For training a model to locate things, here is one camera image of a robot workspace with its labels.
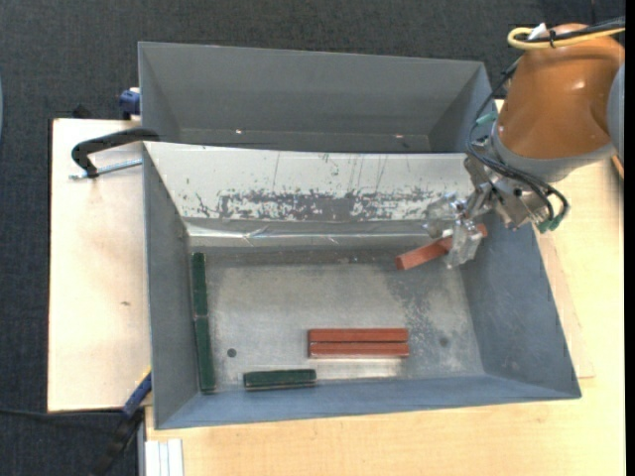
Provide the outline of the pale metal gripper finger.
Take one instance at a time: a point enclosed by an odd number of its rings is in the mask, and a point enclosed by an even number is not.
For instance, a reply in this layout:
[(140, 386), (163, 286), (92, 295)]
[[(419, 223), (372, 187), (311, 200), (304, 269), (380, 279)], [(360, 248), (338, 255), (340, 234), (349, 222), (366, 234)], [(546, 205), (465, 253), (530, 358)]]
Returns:
[(443, 194), (427, 206), (424, 228), (433, 239), (449, 234), (466, 236), (465, 211), (465, 198), (458, 197), (455, 192)]
[(455, 222), (451, 233), (451, 244), (444, 257), (448, 269), (454, 269), (474, 258), (485, 238), (485, 232), (472, 219)]

